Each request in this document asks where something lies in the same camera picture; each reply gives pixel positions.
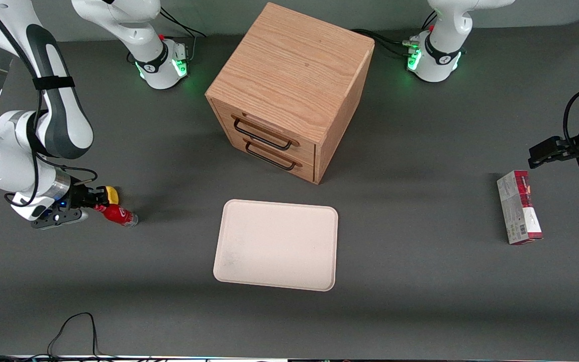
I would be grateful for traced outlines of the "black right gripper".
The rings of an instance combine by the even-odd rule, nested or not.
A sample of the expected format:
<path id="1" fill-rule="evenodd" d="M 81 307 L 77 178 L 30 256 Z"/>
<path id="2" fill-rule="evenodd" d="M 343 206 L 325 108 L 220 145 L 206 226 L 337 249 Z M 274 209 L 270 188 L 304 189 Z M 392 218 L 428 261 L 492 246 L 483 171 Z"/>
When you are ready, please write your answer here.
<path id="1" fill-rule="evenodd" d="M 66 196 L 69 209 L 94 208 L 99 204 L 110 204 L 108 187 L 88 188 L 85 184 L 71 186 Z"/>

